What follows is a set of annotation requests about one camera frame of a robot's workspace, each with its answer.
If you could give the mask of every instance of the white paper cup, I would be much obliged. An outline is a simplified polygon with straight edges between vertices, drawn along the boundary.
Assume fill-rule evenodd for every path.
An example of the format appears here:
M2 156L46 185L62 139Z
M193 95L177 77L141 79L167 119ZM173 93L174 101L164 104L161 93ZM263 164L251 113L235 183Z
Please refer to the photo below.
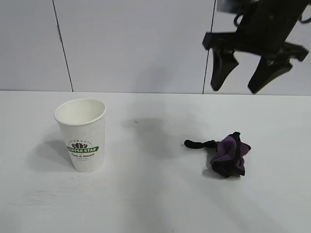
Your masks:
M104 160L105 105L78 99L60 105L54 113L72 163L78 171L99 169Z

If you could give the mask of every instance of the purple fabric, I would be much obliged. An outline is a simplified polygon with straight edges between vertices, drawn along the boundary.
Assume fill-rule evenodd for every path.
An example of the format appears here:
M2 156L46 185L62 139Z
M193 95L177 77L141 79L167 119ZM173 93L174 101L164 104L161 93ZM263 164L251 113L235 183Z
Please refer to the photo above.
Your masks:
M240 150L237 150L237 141L231 136L227 136L224 140L218 143L217 152L211 159L210 164L212 168L226 177L232 173L245 175L244 159L249 150L249 145L241 142Z

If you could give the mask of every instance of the purple cloth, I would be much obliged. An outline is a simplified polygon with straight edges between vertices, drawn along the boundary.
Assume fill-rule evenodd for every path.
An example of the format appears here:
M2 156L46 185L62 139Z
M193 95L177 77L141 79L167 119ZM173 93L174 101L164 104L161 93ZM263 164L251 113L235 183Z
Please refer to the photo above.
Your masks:
M212 169L225 177L236 173L244 176L243 156L251 147L240 141L240 133L235 132L217 144L217 152L210 161Z

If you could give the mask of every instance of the cup rim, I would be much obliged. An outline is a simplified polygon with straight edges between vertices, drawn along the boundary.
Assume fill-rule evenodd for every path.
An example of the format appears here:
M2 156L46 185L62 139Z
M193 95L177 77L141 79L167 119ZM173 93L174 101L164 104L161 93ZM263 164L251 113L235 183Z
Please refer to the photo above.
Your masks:
M60 120L57 119L57 117L56 117L56 112L59 110L59 108L61 108L61 107L62 107L63 105L65 105L65 104L68 104L68 103L74 102L74 101L78 101L78 100L92 100L92 101L97 101L97 102L101 103L101 104L104 106L104 110L103 110L103 112L102 112L98 117L96 117L95 119L90 120L90 121L87 121L87 122L85 122L85 123L81 123L81 124L64 123L64 122L62 122L62 121L60 121ZM62 103L61 105L59 105L59 106L56 108L56 110L54 111L54 119L55 119L58 123L60 123L60 124L62 124L62 125L67 125L67 126L83 126L83 125L88 125L88 124L94 123L94 122L98 121L99 119L101 119L101 118L103 117L103 115L105 114L106 110L107 110L106 105L105 105L103 102L99 101L99 100L90 99L90 98L74 99L74 100L66 101L65 103Z

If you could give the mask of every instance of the robotic arm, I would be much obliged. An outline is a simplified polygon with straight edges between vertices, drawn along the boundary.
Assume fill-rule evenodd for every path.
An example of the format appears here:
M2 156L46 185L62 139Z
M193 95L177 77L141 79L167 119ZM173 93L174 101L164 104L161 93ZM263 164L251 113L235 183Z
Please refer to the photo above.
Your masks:
M206 33L203 46L213 50L214 67L211 86L218 91L230 72L239 64L235 51L261 56L248 88L255 94L276 77L292 69L290 59L302 62L309 51L285 42L311 0L240 0L235 17L237 30L232 33Z

